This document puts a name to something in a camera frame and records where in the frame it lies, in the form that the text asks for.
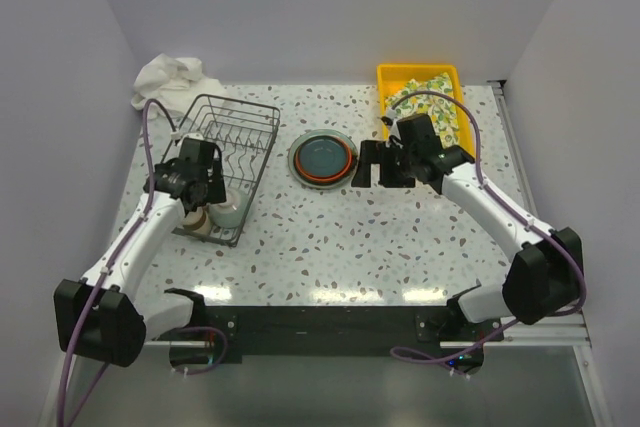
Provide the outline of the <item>beige brown cup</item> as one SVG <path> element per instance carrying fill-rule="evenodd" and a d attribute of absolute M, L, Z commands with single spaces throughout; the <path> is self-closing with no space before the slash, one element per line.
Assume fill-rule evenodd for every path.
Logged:
<path fill-rule="evenodd" d="M 197 207 L 188 212 L 182 220 L 181 227 L 191 234 L 207 236 L 212 229 L 208 210 L 205 207 Z"/>

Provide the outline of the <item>light green bowl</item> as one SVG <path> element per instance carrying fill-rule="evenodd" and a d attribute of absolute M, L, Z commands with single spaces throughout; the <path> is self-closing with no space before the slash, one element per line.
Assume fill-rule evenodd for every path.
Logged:
<path fill-rule="evenodd" d="M 228 188 L 226 201 L 209 206 L 209 214 L 214 225 L 234 229 L 240 226 L 248 205 L 247 195 L 235 188 Z"/>

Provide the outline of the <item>dark teal plate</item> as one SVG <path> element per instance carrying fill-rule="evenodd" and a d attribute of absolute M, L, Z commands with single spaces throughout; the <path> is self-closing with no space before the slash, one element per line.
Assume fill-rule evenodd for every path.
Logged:
<path fill-rule="evenodd" d="M 348 148 L 331 136 L 306 140 L 296 151 L 298 169 L 311 177 L 329 178 L 341 173 L 349 164 Z"/>

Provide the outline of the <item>light green floral plate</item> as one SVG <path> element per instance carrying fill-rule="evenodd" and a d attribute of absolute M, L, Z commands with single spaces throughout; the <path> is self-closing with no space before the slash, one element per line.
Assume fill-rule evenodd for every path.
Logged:
<path fill-rule="evenodd" d="M 329 178 L 316 178 L 308 176 L 302 173 L 298 167 L 296 162 L 296 151 L 297 149 L 310 138 L 317 136 L 331 136 L 338 140 L 340 140 L 350 151 L 349 153 L 349 164 L 348 166 L 338 175 Z M 316 190 L 331 190 L 337 188 L 345 183 L 350 181 L 350 178 L 355 173 L 356 164 L 358 160 L 358 148 L 355 146 L 353 141 L 345 134 L 332 130 L 332 129 L 316 129 L 311 130 L 301 136 L 299 136 L 291 145 L 288 152 L 288 167 L 291 175 L 297 180 L 300 184 L 316 189 Z"/>

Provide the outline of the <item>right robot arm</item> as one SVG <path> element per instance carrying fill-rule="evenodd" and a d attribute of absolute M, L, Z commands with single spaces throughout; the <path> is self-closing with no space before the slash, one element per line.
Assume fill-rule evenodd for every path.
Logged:
<path fill-rule="evenodd" d="M 502 284 L 476 286 L 448 300 L 445 326 L 452 337 L 469 339 L 481 322 L 498 317 L 532 325 L 583 302 L 582 243 L 574 230 L 555 229 L 521 208 L 482 173 L 478 155 L 443 146 L 427 115 L 394 126 L 387 140 L 361 143 L 352 186 L 370 187 L 372 166 L 385 188 L 425 184 L 468 213 L 510 263 Z"/>

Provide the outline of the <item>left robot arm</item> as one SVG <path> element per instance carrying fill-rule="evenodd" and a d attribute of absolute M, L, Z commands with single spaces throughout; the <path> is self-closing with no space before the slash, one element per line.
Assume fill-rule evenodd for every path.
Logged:
<path fill-rule="evenodd" d="M 56 288 L 61 349 L 128 367 L 145 342 L 166 332 L 200 337 L 207 315 L 189 295 L 172 293 L 145 313 L 134 301 L 159 248 L 186 215 L 225 199 L 222 152 L 213 142 L 184 138 L 178 156 L 153 165 L 136 210 L 106 253 L 80 280 L 63 280 Z"/>

